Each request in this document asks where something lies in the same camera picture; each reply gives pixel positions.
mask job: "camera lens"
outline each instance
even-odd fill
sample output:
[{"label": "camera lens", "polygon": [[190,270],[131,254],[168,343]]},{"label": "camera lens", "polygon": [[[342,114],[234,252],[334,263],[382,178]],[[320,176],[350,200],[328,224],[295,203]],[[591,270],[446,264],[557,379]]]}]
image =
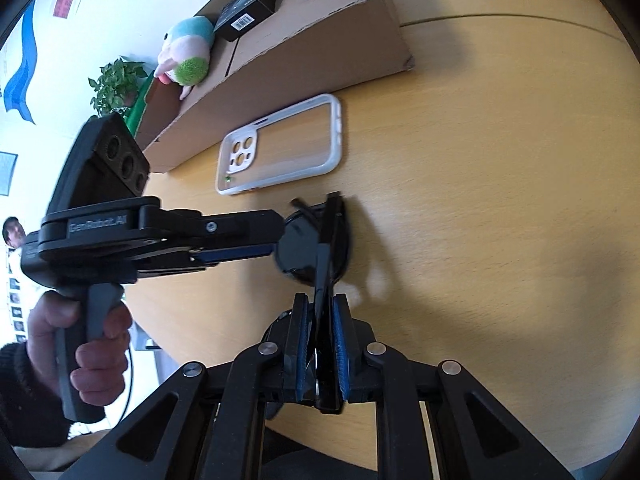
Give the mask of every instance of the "camera lens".
[{"label": "camera lens", "polygon": [[111,137],[107,144],[107,157],[113,160],[120,151],[120,139],[118,137]]},{"label": "camera lens", "polygon": [[125,155],[122,159],[122,167],[120,168],[124,179],[128,179],[131,176],[133,173],[133,166],[133,157],[131,155]]},{"label": "camera lens", "polygon": [[145,176],[142,173],[139,173],[136,177],[136,191],[142,191],[142,188],[145,185]]}]

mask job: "black box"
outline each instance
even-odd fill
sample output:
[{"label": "black box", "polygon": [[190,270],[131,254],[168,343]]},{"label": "black box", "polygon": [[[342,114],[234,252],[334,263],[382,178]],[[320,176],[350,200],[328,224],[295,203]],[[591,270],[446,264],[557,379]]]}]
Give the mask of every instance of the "black box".
[{"label": "black box", "polygon": [[235,41],[266,20],[275,9],[276,0],[233,0],[220,12],[214,30],[221,38]]}]

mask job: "red sign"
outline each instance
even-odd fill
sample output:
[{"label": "red sign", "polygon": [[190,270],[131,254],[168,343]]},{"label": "red sign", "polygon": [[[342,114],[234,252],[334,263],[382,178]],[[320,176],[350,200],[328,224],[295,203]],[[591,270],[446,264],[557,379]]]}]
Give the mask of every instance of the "red sign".
[{"label": "red sign", "polygon": [[56,0],[56,7],[53,9],[53,15],[57,18],[67,19],[69,17],[73,1],[74,0]]}]

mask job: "potted plant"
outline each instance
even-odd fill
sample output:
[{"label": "potted plant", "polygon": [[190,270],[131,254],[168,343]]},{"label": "potted plant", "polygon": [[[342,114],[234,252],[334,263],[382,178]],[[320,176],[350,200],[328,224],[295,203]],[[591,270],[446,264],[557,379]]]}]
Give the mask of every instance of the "potted plant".
[{"label": "potted plant", "polygon": [[95,91],[91,104],[97,116],[117,112],[126,118],[138,97],[140,80],[148,77],[143,63],[124,61],[119,57],[113,63],[101,66],[100,72],[98,80],[89,78],[89,85]]}]

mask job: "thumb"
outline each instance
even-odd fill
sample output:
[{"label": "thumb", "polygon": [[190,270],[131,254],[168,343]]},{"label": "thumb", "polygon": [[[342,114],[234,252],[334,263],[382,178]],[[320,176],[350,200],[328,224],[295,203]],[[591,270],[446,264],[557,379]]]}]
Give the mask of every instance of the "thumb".
[{"label": "thumb", "polygon": [[79,302],[49,290],[40,297],[29,315],[29,337],[49,335],[57,328],[69,328],[78,320],[79,313]]}]

